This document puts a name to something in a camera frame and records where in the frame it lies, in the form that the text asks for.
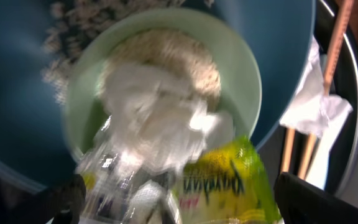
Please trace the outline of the light green bowl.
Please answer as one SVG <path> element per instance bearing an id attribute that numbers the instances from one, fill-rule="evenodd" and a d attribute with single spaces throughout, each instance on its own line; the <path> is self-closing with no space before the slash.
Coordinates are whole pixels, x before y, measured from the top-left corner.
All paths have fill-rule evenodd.
<path id="1" fill-rule="evenodd" d="M 74 161 L 92 146 L 106 115 L 98 100 L 104 63 L 115 46 L 147 29 L 181 30 L 211 52 L 221 77 L 218 107 L 232 114 L 236 135 L 252 136 L 262 104 L 257 61 L 245 40 L 222 20 L 189 8 L 152 9 L 129 16 L 102 32 L 89 44 L 71 70 L 63 107 L 65 141 Z"/>

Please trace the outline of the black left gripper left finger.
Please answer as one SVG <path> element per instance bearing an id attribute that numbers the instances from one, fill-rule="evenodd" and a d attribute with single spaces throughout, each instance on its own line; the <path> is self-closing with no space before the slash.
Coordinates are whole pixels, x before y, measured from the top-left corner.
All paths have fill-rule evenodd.
<path id="1" fill-rule="evenodd" d="M 44 190 L 9 212 L 8 223 L 78 223 L 85 203 L 86 187 L 81 175 Z"/>

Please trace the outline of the yellow green snack wrapper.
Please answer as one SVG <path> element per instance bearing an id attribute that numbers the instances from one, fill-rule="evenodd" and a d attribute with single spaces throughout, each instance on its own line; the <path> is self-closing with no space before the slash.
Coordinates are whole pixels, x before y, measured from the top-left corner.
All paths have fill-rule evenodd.
<path id="1" fill-rule="evenodd" d="M 101 144 L 77 168 L 86 186 L 81 223 L 278 223 L 281 214 L 251 142 L 236 139 L 181 173 L 150 175 Z"/>

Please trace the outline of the dark blue plate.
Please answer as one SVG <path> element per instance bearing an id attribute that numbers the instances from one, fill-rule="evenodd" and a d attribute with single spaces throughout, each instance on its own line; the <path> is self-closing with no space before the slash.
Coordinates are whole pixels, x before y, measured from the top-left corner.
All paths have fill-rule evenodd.
<path id="1" fill-rule="evenodd" d="M 314 1 L 92 1 L 94 19 L 114 21 L 156 7 L 189 7 L 212 14 L 250 45 L 262 78 L 262 107 L 252 141 L 272 134 L 298 86 L 314 29 Z M 71 175 L 63 141 L 61 85 L 51 77 L 73 63 L 91 41 L 68 25 L 74 1 L 0 0 L 0 178 L 38 192 Z"/>

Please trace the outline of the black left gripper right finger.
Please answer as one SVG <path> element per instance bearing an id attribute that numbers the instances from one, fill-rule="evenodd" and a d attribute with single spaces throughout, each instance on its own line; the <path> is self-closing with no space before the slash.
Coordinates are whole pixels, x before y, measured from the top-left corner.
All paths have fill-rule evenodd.
<path id="1" fill-rule="evenodd" d="M 285 224 L 358 224 L 358 208 L 293 174 L 278 176 L 274 196 Z"/>

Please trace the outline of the white tissue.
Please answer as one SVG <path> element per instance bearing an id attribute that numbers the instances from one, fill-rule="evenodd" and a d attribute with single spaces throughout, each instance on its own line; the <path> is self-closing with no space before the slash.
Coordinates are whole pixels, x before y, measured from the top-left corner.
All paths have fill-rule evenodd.
<path id="1" fill-rule="evenodd" d="M 110 140 L 152 173 L 179 172 L 205 151 L 234 138 L 232 116 L 208 112 L 185 77 L 125 63 L 106 75 L 101 98 L 110 113 Z"/>

